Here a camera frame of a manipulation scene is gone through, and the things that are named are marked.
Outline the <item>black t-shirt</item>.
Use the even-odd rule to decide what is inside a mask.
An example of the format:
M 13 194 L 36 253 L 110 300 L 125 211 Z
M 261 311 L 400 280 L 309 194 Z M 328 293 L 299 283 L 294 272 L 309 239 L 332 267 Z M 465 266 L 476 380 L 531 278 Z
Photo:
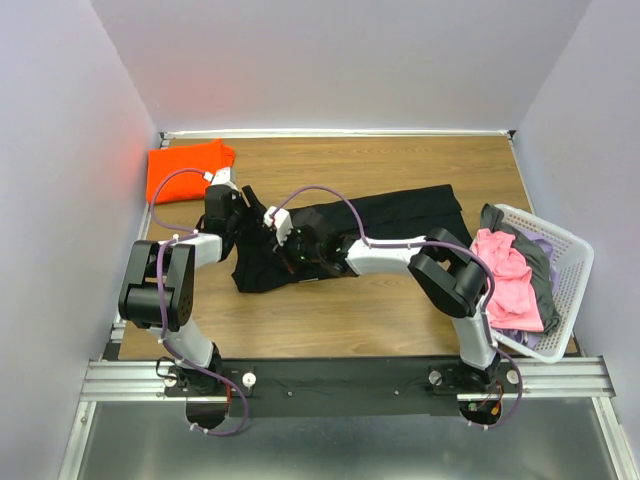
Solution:
M 462 206 L 450 184 L 360 197 L 351 203 L 361 216 L 365 233 L 375 240 L 414 238 L 434 228 L 444 228 L 463 245 L 472 243 Z M 239 292 L 264 293 L 288 284 L 334 277 L 313 264 L 290 272 L 269 241 L 269 233 L 256 227 L 236 242 L 237 261 L 232 278 Z

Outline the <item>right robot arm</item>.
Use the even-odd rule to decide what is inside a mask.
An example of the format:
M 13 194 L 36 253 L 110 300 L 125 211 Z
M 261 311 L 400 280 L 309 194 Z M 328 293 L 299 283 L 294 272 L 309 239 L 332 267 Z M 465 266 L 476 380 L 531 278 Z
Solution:
M 412 277 L 433 306 L 451 318 L 460 347 L 460 361 L 450 366 L 450 373 L 443 367 L 431 369 L 431 384 L 474 392 L 492 385 L 499 355 L 488 319 L 495 290 L 489 267 L 443 228 L 412 239 L 378 240 L 366 236 L 360 219 L 356 223 L 357 236 L 337 233 L 312 208 L 293 215 L 272 206 L 263 216 L 274 235 L 274 253 L 294 273 L 317 266 L 333 277 Z

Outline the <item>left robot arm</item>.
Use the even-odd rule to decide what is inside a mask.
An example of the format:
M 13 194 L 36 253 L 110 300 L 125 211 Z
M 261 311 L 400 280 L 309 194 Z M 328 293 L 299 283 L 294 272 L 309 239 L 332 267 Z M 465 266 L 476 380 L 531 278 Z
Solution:
M 193 319 L 196 270 L 227 259 L 241 235 L 258 224 L 266 208 L 247 185 L 212 185 L 197 226 L 165 241 L 133 243 L 122 282 L 119 316 L 154 334 L 201 395 L 214 393 L 222 375 L 218 347 Z

